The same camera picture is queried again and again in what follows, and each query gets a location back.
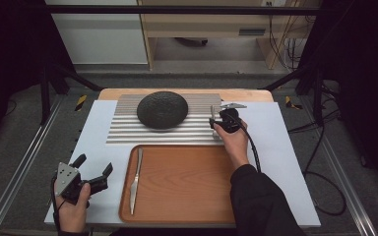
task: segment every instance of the person's right hand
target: person's right hand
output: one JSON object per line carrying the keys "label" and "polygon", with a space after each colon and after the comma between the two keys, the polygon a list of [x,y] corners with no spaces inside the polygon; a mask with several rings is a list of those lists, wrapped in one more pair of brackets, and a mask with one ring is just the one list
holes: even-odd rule
{"label": "person's right hand", "polygon": [[[241,120],[241,124],[247,129],[247,124],[244,121]],[[248,137],[242,129],[231,134],[217,124],[214,124],[214,129],[222,138],[234,169],[250,163],[247,157]]]}

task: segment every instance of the black jacket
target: black jacket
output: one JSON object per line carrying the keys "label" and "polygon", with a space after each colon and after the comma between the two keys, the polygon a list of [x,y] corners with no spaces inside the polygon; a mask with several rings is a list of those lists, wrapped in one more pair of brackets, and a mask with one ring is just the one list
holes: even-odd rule
{"label": "black jacket", "polygon": [[[236,169],[231,176],[231,203],[235,217],[234,229],[160,229],[121,228],[111,236],[168,235],[235,235],[296,236],[305,233],[296,224],[284,192],[267,175],[257,173],[249,164]],[[86,236],[59,232],[59,236]]]}

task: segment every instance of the black round object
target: black round object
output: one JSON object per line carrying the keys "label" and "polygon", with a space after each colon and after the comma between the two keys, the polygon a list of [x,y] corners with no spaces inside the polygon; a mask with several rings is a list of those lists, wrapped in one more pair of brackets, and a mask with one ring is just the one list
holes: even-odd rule
{"label": "black round object", "polygon": [[157,91],[140,101],[137,116],[145,126],[165,130],[182,123],[188,109],[188,103],[183,96],[172,91]]}

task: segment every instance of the gray floor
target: gray floor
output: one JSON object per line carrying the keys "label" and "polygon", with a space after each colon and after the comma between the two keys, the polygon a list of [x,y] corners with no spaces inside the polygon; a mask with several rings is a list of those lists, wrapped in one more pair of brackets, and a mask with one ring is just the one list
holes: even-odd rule
{"label": "gray floor", "polygon": [[[283,68],[275,71],[263,69],[262,55],[251,53],[251,51],[259,51],[254,40],[209,39],[204,47],[196,43],[198,42],[173,38],[163,39],[158,45],[157,61],[152,71],[127,67],[127,70],[119,73],[113,70],[95,70],[95,67],[85,66],[82,69],[86,70],[82,73],[87,79],[110,88],[240,89],[260,88],[286,74]],[[76,139],[79,138],[80,130],[86,122],[92,101],[98,96],[98,92],[83,88],[73,81],[68,82],[72,88],[67,96],[62,96],[62,103],[52,128],[31,162],[31,166],[28,167],[28,174],[22,179],[23,184],[18,194],[6,209],[7,212],[4,212],[5,217],[0,222],[1,235],[29,235],[29,233],[30,235],[54,235],[54,227],[43,223],[48,210],[49,180],[57,163],[70,159],[71,150],[75,148]],[[327,82],[327,84],[330,84],[332,88],[336,86],[335,83]],[[295,82],[291,82],[273,91],[274,99],[280,104],[288,130],[311,121],[305,109],[285,106],[284,100],[287,95],[292,99],[293,104],[306,105],[304,103],[310,100],[310,96],[297,96],[292,89],[294,85]],[[76,102],[82,94],[88,96],[84,107],[81,111],[74,111]],[[39,129],[40,121],[38,87],[18,92],[11,100],[9,108],[11,109],[15,103],[17,106],[3,119],[0,128],[0,197],[16,173]],[[328,101],[325,106],[325,114],[337,108],[335,102],[332,101]],[[335,119],[326,124],[325,137],[330,141],[336,157],[378,234],[378,173],[374,169],[360,165],[359,153],[341,119]],[[311,130],[291,134],[290,138],[299,164],[304,168],[318,141],[318,134],[315,130]],[[328,160],[327,154],[320,148],[310,170],[337,182]],[[307,183],[319,207],[328,211],[337,211],[341,208],[339,195],[326,182],[308,176]],[[330,216],[320,211],[318,214],[322,227],[306,229],[308,235],[361,235],[352,210],[348,209],[340,216]],[[98,227],[95,230],[109,232],[113,229]]]}

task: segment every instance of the table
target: table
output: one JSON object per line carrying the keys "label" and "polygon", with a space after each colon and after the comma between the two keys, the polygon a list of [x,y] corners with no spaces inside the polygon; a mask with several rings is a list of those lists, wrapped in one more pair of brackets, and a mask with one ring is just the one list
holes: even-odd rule
{"label": "table", "polygon": [[[139,227],[153,226],[143,223],[125,223],[118,217],[119,202],[131,149],[137,145],[107,147],[105,140],[116,101],[121,94],[149,94],[158,90],[178,93],[218,93],[224,102],[247,105],[239,109],[240,117],[249,124],[251,137],[259,152],[263,172],[283,189],[289,206],[301,227],[316,227],[321,223],[312,204],[306,184],[300,172],[296,156],[284,126],[279,106],[266,90],[250,89],[170,89],[170,88],[107,88],[103,90],[88,117],[87,123],[73,152],[71,161],[85,153],[88,160],[81,166],[83,178],[101,174],[107,163],[112,162],[113,172],[108,178],[107,190],[97,193],[88,209],[88,224]],[[249,150],[250,162],[254,163]],[[52,207],[44,222],[53,223]],[[228,227],[230,224],[162,224],[160,227]]]}

